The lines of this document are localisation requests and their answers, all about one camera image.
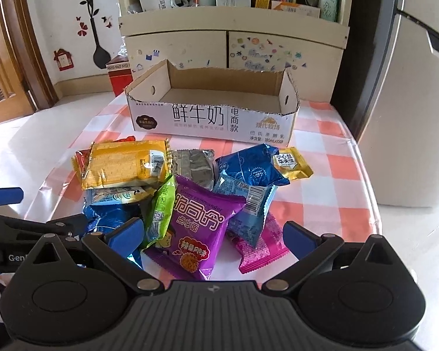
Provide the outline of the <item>red gift box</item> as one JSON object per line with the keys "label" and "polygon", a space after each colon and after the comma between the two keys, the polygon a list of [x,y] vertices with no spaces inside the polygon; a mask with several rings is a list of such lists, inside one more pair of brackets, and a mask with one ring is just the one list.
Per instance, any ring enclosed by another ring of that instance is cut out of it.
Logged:
{"label": "red gift box", "polygon": [[116,97],[122,94],[125,88],[133,81],[128,56],[118,55],[111,59],[106,68]]}

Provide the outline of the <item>dark blue foil packet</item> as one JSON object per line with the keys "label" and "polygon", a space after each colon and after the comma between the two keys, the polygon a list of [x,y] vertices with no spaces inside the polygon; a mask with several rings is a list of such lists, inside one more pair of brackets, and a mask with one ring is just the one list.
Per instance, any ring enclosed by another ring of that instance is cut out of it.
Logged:
{"label": "dark blue foil packet", "polygon": [[289,179],[273,165],[273,156],[278,153],[277,147],[262,143],[218,157],[215,162],[220,173],[225,173],[248,185],[262,187],[289,185]]}
{"label": "dark blue foil packet", "polygon": [[138,204],[85,205],[82,212],[88,220],[87,233],[100,231],[107,235],[127,221],[136,219],[136,222],[127,230],[123,230],[121,235],[108,240],[108,245],[118,254],[135,263],[138,268],[143,269],[139,246],[144,239],[145,225]]}

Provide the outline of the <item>light blue toast snack packet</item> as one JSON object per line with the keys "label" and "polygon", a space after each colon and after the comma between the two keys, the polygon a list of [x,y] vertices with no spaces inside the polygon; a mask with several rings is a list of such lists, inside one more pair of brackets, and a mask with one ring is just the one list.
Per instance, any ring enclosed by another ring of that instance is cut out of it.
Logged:
{"label": "light blue toast snack packet", "polygon": [[85,191],[84,202],[87,206],[134,204],[152,197],[155,192],[149,186],[88,189]]}

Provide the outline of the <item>pink snack packet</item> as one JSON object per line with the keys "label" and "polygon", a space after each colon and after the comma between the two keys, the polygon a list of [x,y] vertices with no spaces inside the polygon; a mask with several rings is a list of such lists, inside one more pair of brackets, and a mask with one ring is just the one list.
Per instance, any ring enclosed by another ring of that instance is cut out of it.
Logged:
{"label": "pink snack packet", "polygon": [[271,213],[266,217],[264,229],[255,248],[230,231],[227,236],[241,255],[239,263],[241,274],[261,269],[289,253],[289,249],[284,244],[282,227]]}

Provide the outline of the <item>white cardboard milk box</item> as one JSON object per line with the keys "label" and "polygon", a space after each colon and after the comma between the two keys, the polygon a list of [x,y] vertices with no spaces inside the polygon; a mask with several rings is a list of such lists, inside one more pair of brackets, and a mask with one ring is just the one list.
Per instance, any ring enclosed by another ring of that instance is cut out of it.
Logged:
{"label": "white cardboard milk box", "polygon": [[285,71],[180,69],[163,60],[125,89],[138,132],[288,145],[301,100]]}

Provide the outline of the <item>silver foil packet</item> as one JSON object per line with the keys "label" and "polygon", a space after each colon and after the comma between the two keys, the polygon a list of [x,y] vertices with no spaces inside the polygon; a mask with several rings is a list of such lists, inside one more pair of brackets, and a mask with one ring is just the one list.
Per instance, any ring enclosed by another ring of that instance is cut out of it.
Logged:
{"label": "silver foil packet", "polygon": [[211,149],[176,150],[173,152],[173,173],[212,190],[215,185],[214,156]]}

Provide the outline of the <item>orange yellow cracker packet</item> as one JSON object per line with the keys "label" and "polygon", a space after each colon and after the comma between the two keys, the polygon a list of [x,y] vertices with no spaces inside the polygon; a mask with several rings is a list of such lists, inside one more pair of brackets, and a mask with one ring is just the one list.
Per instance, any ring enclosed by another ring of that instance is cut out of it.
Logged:
{"label": "orange yellow cracker packet", "polygon": [[168,140],[109,143],[78,178],[84,190],[132,186],[159,187],[171,175]]}

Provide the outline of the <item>wooden door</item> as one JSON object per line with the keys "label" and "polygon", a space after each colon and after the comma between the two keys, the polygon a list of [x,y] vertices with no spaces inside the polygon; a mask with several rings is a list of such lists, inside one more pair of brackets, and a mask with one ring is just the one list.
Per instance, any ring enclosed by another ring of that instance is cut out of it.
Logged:
{"label": "wooden door", "polygon": [[58,100],[28,0],[0,0],[0,123],[51,108]]}

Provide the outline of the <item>light blue barcode packet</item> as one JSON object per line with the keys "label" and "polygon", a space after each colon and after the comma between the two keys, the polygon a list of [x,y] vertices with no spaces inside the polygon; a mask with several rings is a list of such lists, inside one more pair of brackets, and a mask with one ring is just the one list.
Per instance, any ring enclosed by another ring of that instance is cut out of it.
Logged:
{"label": "light blue barcode packet", "polygon": [[246,198],[245,207],[229,219],[227,230],[255,248],[265,227],[266,217],[276,190],[275,185],[248,185],[221,173],[213,191]]}

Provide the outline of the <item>yellow little waffle packet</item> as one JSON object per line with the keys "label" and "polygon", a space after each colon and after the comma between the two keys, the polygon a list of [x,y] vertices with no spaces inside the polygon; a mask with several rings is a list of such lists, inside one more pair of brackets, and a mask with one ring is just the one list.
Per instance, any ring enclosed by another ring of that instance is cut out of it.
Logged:
{"label": "yellow little waffle packet", "polygon": [[273,156],[274,167],[290,181],[310,178],[314,172],[295,147],[280,149]]}

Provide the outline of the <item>red snack packet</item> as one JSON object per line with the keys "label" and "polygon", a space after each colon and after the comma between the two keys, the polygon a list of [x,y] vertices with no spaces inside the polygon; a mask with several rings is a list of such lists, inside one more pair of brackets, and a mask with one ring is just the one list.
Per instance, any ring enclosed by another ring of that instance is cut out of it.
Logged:
{"label": "red snack packet", "polygon": [[127,142],[135,142],[135,141],[136,141],[136,137],[134,135],[129,135],[119,140],[105,141],[103,143],[94,143],[89,149],[76,151],[71,159],[73,170],[75,171],[78,178],[82,178],[83,176],[85,176],[85,173],[89,167],[89,163],[95,157],[97,157],[97,155],[100,153],[100,149],[106,148],[107,144],[127,143]]}

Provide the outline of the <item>silver refrigerator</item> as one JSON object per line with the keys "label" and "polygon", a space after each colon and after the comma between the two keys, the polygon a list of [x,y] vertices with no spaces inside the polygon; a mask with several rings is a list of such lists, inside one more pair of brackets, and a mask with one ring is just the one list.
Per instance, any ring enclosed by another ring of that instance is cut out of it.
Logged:
{"label": "silver refrigerator", "polygon": [[332,105],[379,204],[439,205],[439,0],[352,0]]}

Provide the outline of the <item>cream cabinet with stickers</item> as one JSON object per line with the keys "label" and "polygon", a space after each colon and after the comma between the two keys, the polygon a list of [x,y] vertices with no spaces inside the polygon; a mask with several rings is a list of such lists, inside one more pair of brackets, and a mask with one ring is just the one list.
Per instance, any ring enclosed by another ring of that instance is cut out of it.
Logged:
{"label": "cream cabinet with stickers", "polygon": [[351,0],[336,22],[253,7],[181,7],[129,13],[119,30],[133,77],[168,59],[181,69],[288,70],[304,100],[329,102],[350,32]]}

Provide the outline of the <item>purple noodle snack packet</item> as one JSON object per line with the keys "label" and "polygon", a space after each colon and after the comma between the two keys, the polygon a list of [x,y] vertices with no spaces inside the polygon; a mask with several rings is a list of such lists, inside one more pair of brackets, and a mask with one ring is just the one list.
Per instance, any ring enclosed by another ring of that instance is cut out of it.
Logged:
{"label": "purple noodle snack packet", "polygon": [[224,240],[229,219],[246,198],[210,191],[177,175],[174,209],[165,237],[144,251],[180,280],[207,281]]}

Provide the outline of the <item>green snack packet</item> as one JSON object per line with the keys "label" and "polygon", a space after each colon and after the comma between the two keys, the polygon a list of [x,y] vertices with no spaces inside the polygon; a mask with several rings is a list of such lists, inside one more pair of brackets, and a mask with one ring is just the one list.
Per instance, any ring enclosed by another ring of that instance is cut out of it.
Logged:
{"label": "green snack packet", "polygon": [[145,222],[145,235],[141,245],[143,250],[165,237],[174,210],[176,189],[176,178],[171,175],[155,193]]}

